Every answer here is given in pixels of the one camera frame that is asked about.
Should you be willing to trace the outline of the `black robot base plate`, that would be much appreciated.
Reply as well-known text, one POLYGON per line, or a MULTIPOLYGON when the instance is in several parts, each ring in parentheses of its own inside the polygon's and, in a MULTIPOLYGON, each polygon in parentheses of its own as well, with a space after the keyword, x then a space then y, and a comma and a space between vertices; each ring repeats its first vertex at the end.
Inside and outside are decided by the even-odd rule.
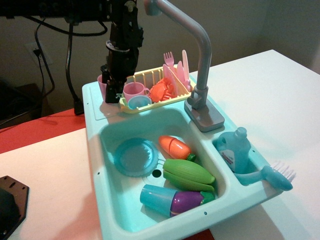
POLYGON ((29 187, 6 175, 0 178, 0 239, 7 240, 27 215, 29 187))

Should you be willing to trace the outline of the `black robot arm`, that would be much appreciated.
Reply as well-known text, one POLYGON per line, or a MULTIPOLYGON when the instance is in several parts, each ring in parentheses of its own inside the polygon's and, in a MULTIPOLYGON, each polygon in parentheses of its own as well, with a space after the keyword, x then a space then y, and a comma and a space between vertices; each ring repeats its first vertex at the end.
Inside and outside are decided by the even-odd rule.
POLYGON ((129 76, 135 73, 143 29, 138 25, 135 0, 2 0, 0 15, 8 19, 25 17, 40 25, 47 18, 64 18, 69 23, 66 79, 74 101, 78 101, 70 80, 73 27, 85 21, 97 21, 101 26, 111 22, 107 62, 101 66, 101 94, 106 103, 118 103, 129 76))

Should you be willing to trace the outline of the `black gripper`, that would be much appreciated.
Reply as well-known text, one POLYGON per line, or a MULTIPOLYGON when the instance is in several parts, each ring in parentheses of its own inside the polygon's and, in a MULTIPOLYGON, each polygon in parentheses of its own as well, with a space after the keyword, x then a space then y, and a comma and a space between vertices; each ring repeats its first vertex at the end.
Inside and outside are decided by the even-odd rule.
POLYGON ((132 76, 138 64, 139 49, 133 47, 127 50, 107 46, 108 57, 102 65, 101 83, 105 102, 116 104, 122 97, 127 77, 132 76))

